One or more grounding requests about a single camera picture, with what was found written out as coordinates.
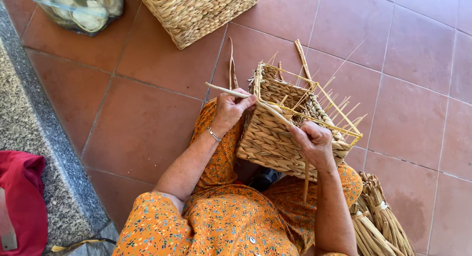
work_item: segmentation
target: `silver bracelet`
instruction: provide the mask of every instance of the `silver bracelet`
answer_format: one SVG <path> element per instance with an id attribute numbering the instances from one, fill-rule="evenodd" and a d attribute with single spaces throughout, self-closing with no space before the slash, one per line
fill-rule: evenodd
<path id="1" fill-rule="evenodd" d="M 210 127 L 210 126 L 208 126 L 208 133 L 210 133 L 213 137 L 215 137 L 215 139 L 216 139 L 218 142 L 221 142 L 221 139 L 218 138 L 218 136 L 217 136 L 214 132 L 211 131 L 211 127 Z"/>

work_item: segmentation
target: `unfinished woven basket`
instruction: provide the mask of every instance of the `unfinished woven basket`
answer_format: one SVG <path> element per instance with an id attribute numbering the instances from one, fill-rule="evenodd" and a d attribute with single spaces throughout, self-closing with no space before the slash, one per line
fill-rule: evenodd
<path id="1" fill-rule="evenodd" d="M 282 72 L 313 84 L 314 89 L 307 90 L 282 81 L 279 77 Z M 318 96 L 313 93 L 316 88 L 325 95 L 325 101 L 328 101 L 324 110 L 317 101 Z M 249 92 L 257 95 L 261 102 L 280 108 L 278 112 L 295 126 L 300 126 L 305 120 L 312 120 L 331 130 L 336 165 L 343 162 L 353 145 L 362 137 L 357 128 L 316 82 L 261 62 L 254 77 L 250 80 Z M 292 106 L 296 105 L 300 99 L 302 102 L 292 109 Z M 351 128 L 345 130 L 334 126 L 327 114 L 330 108 L 334 108 L 335 117 L 341 115 L 345 118 Z M 344 134 L 354 137 L 350 144 L 343 138 Z M 263 107 L 258 106 L 247 115 L 237 156 L 301 179 L 305 178 L 304 154 L 300 145 L 292 138 L 286 125 Z M 309 180 L 317 180 L 316 167 L 311 164 L 309 165 Z"/>
<path id="2" fill-rule="evenodd" d="M 143 0 L 179 49 L 184 49 L 258 0 Z"/>

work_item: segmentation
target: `clear plastic bag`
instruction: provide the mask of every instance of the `clear plastic bag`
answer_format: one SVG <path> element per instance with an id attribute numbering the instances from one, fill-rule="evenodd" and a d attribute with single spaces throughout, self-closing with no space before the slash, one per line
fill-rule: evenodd
<path id="1" fill-rule="evenodd" d="M 94 36 L 123 13 L 123 0 L 33 0 L 62 27 Z"/>

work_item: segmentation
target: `floral pattern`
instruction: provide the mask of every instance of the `floral pattern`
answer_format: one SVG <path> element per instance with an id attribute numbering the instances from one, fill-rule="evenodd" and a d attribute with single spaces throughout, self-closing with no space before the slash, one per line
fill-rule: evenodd
<path id="1" fill-rule="evenodd" d="M 202 109 L 192 142 L 214 118 L 216 100 Z M 159 192 L 140 195 L 121 232 L 115 256 L 160 255 L 279 255 L 304 254 L 314 243 L 317 186 L 310 182 L 307 205 L 304 181 L 286 176 L 267 191 L 234 184 L 236 145 L 241 119 L 222 139 L 211 157 L 184 212 Z M 355 170 L 338 168 L 347 205 L 362 191 Z M 344 255 L 328 253 L 326 256 Z"/>

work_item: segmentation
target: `red bag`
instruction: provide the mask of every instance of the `red bag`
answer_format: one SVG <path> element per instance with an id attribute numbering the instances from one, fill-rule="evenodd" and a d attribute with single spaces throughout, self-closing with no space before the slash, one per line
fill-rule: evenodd
<path id="1" fill-rule="evenodd" d="M 2 246 L 0 255 L 39 256 L 46 247 L 48 218 L 41 181 L 44 164 L 42 156 L 20 151 L 0 151 L 0 187 L 5 190 L 6 210 L 11 221 L 8 229 L 9 224 L 5 223 L 8 217 L 3 215 L 0 236 L 3 237 L 11 230 L 12 225 L 17 245 L 16 249 L 7 251 Z"/>

